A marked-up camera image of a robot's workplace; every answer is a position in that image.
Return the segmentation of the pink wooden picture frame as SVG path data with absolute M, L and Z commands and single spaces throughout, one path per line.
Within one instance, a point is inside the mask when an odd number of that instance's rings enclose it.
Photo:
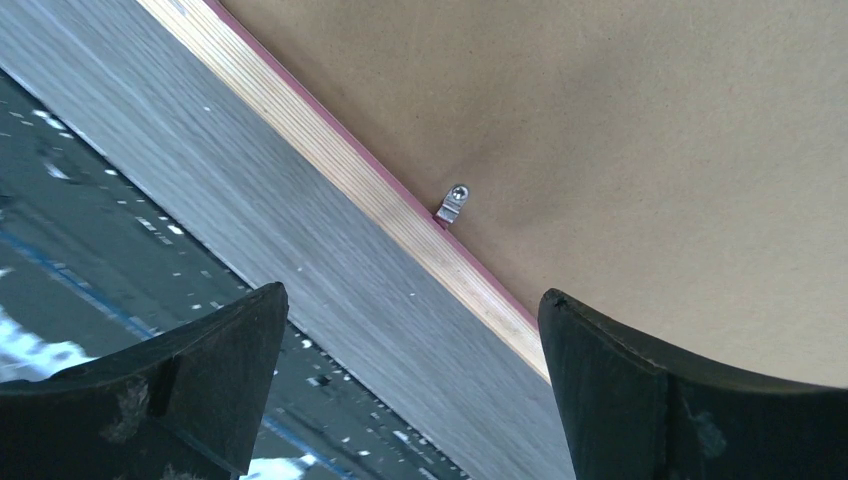
M 543 379 L 536 321 L 218 1 L 142 7 Z

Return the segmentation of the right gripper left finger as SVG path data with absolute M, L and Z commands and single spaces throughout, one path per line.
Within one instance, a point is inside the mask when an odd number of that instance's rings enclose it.
M 264 285 L 191 323 L 1 387 L 5 479 L 236 479 L 248 472 L 289 310 Z

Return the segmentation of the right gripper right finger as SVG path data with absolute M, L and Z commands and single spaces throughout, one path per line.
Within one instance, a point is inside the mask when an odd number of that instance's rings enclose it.
M 564 292 L 538 326 L 579 479 L 843 479 L 847 392 L 723 364 Z

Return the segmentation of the brown frame backing board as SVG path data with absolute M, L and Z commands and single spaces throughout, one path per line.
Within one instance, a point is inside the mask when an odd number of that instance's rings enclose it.
M 843 1 L 229 1 L 529 309 L 847 383 Z

